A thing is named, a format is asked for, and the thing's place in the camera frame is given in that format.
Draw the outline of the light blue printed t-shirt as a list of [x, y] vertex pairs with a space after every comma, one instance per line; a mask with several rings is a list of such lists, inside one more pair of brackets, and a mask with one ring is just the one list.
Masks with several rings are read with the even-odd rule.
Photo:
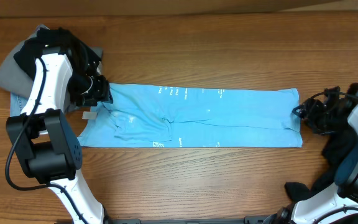
[[227, 90], [111, 84], [79, 135], [86, 147], [301, 147], [294, 88]]

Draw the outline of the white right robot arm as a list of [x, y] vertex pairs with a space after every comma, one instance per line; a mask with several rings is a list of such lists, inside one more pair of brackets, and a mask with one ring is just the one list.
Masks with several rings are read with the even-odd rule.
[[292, 204], [265, 219], [265, 223], [358, 222], [358, 83], [343, 93], [334, 87], [313, 95], [293, 109], [315, 134], [328, 136], [322, 150], [329, 169], [308, 188], [287, 182]]

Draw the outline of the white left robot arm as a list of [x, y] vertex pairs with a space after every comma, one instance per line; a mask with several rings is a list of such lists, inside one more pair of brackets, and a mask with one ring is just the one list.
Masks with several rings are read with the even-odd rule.
[[81, 171], [80, 143], [65, 118], [66, 106], [110, 102], [101, 75], [101, 58], [88, 47], [25, 47], [19, 60], [34, 72], [29, 100], [11, 116], [6, 131], [12, 142], [5, 165], [7, 183], [16, 190], [50, 189], [74, 223], [112, 223]]

